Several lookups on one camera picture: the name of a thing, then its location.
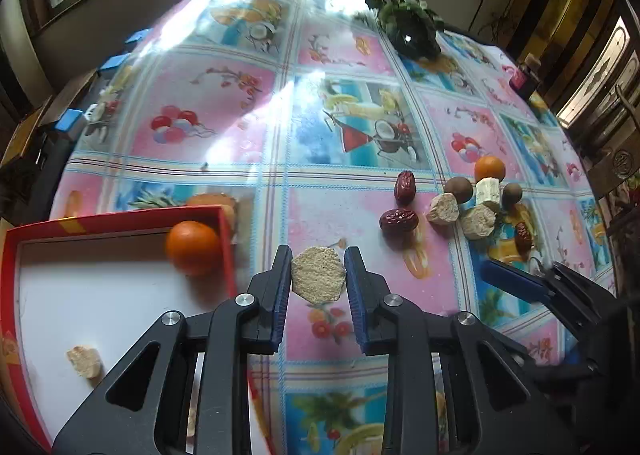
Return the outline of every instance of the red box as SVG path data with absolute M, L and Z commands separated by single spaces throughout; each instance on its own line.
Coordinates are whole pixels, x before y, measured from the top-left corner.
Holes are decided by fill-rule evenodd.
M 202 222 L 219 232 L 222 242 L 222 276 L 226 293 L 229 297 L 235 296 L 231 233 L 220 206 L 182 206 L 62 218 L 29 224 L 7 232 L 0 270 L 0 331 L 6 370 L 4 376 L 9 379 L 3 382 L 5 386 L 10 385 L 7 391 L 13 395 L 9 395 L 9 398 L 11 400 L 15 397 L 14 402 L 17 401 L 31 434 L 45 448 L 50 448 L 50 440 L 43 429 L 40 415 L 31 397 L 26 370 L 22 365 L 25 362 L 23 346 L 21 340 L 18 340 L 21 335 L 18 330 L 20 316 L 17 313 L 16 274 L 20 265 L 20 246 L 27 242 L 55 242 L 59 239 L 95 239 L 100 235 L 106 237 L 113 233 L 117 233 L 117 236 L 127 236 L 128 232 L 136 235 L 144 230 L 169 229 L 184 220 Z

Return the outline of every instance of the tablecloth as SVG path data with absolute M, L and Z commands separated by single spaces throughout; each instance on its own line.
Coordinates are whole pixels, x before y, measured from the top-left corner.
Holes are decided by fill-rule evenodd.
M 574 339 L 550 312 L 492 288 L 487 254 L 530 273 L 552 260 L 612 290 L 604 226 L 572 146 L 534 94 L 508 85 L 500 49 L 438 34 L 436 62 L 399 56 L 365 0 L 183 0 L 160 19 L 100 96 L 68 161 L 51 218 L 174 206 L 203 192 L 238 200 L 240 288 L 279 244 L 360 248 L 369 271 L 423 310 L 475 313 L 556 363 Z M 472 180 L 493 154 L 524 189 L 487 241 L 425 219 L 452 176 Z M 397 250 L 378 218 L 414 172 L 414 245 Z M 533 230 L 524 261 L 514 226 Z M 442 378 L 434 358 L 438 409 Z M 364 358 L 346 294 L 311 305 L 291 294 L 276 356 L 251 376 L 278 453 L 376 453 L 386 358 Z M 446 448 L 446 421 L 440 422 Z

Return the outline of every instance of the dried fruit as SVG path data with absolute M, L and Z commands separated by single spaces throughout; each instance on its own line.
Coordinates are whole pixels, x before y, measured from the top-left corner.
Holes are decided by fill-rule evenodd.
M 474 175 L 476 176 L 476 182 L 486 177 L 493 177 L 502 182 L 506 175 L 506 168 L 504 167 L 504 162 L 495 155 L 485 155 L 476 161 Z
M 397 208 L 380 216 L 380 229 L 384 233 L 406 233 L 418 227 L 418 215 L 412 210 Z
M 458 204 L 464 204 L 474 196 L 474 187 L 465 177 L 452 177 L 444 184 L 444 193 L 451 193 Z
M 516 243 L 516 250 L 523 258 L 529 256 L 529 251 L 533 247 L 533 237 L 524 222 L 518 222 L 514 228 L 515 235 L 513 237 Z
M 410 204 L 415 197 L 415 177 L 409 170 L 401 171 L 396 179 L 394 196 L 401 206 Z
M 502 190 L 502 205 L 505 209 L 517 204 L 522 199 L 522 187 L 517 182 L 507 184 Z

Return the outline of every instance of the mandarin orange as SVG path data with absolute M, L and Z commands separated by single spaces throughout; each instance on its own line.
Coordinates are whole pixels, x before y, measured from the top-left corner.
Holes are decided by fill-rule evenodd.
M 476 161 L 474 175 L 476 177 L 476 182 L 487 177 L 491 177 L 502 182 L 506 175 L 506 168 L 504 167 L 504 162 L 495 155 L 485 155 Z
M 175 268 L 185 275 L 206 275 L 222 261 L 222 244 L 217 232 L 194 220 L 185 220 L 171 228 L 164 249 Z

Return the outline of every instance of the plastic tablecloth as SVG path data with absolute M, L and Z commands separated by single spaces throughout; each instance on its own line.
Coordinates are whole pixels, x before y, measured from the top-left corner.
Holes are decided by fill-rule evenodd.
M 102 92 L 51 218 L 224 192 L 239 202 L 240 289 L 270 268 L 279 244 L 294 255 L 357 245 L 369 271 L 423 310 L 471 311 L 556 363 L 571 335 L 546 308 L 492 288 L 478 266 L 491 255 L 536 273 L 556 260 L 612 289 L 596 201 L 542 99 L 527 104 L 509 88 L 508 57 L 458 34 L 438 40 L 436 62 L 399 56 L 365 0 L 183 0 Z M 458 224 L 432 227 L 431 199 L 452 176 L 473 180 L 486 154 L 506 164 L 522 202 L 487 241 L 467 241 Z M 378 218 L 395 207 L 405 169 L 420 224 L 397 250 Z M 527 261 L 514 245 L 519 222 L 533 234 Z M 346 294 L 324 305 L 291 294 L 280 351 L 252 358 L 251 376 L 277 453 L 379 451 L 386 358 L 360 353 Z M 446 421 L 440 434 L 445 448 Z

